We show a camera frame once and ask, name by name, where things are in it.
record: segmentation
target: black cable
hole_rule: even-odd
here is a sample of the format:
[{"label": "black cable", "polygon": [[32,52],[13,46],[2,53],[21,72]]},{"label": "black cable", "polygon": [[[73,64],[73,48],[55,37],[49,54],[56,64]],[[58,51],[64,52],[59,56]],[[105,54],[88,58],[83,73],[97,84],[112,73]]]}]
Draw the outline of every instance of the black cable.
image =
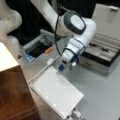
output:
[{"label": "black cable", "polygon": [[55,25],[55,46],[56,46],[56,49],[57,49],[57,52],[59,53],[60,56],[62,56],[62,54],[60,53],[60,50],[58,48],[58,44],[57,44],[57,28],[58,28],[58,22],[59,22],[59,3],[58,3],[58,0],[57,0],[57,11],[58,11],[58,17],[57,17],[57,21],[56,21],[56,25]]}]

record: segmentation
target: white surface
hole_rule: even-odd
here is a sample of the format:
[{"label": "white surface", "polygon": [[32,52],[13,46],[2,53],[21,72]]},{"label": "white surface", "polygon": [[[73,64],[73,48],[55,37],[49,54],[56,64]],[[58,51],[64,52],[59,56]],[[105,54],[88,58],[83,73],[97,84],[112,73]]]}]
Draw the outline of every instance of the white surface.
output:
[{"label": "white surface", "polygon": [[8,49],[0,42],[0,72],[18,66]]},{"label": "white surface", "polygon": [[56,112],[65,119],[83,98],[66,78],[50,67],[33,84],[32,89]]}]

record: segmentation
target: cable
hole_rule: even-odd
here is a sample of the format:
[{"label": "cable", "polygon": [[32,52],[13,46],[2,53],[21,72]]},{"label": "cable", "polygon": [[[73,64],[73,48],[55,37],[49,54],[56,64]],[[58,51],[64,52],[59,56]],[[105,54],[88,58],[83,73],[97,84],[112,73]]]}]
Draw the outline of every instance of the cable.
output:
[{"label": "cable", "polygon": [[58,44],[57,44],[57,28],[58,28],[58,22],[59,22],[59,3],[58,3],[58,0],[57,0],[57,11],[58,11],[58,17],[57,17],[57,21],[56,21],[56,25],[55,25],[55,46],[56,46],[56,49],[57,49],[57,52],[59,53],[60,56],[62,56],[62,54],[60,53],[60,50],[58,48]]}]

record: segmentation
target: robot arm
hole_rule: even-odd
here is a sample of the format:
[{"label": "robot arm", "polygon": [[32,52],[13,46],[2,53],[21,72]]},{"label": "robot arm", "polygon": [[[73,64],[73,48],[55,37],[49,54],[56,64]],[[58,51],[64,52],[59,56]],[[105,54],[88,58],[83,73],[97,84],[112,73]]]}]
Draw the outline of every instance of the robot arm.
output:
[{"label": "robot arm", "polygon": [[[39,12],[55,31],[57,13],[48,3],[48,0],[31,0]],[[75,11],[68,11],[60,17],[57,34],[59,36],[72,36],[62,54],[62,64],[58,68],[61,73],[69,63],[77,65],[78,57],[84,52],[96,31],[96,24],[91,19],[81,17]]]}]

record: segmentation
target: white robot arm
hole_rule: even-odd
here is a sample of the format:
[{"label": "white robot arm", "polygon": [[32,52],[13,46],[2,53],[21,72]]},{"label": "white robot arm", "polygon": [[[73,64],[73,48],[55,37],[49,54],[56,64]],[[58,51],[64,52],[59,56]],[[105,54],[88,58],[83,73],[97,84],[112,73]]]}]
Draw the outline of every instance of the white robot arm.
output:
[{"label": "white robot arm", "polygon": [[[39,12],[49,22],[55,31],[58,15],[48,3],[48,0],[31,0]],[[61,73],[67,64],[75,66],[78,57],[84,52],[96,31],[96,24],[91,19],[81,17],[75,11],[68,11],[59,18],[57,34],[72,36],[62,53],[62,64],[58,68]]]}]

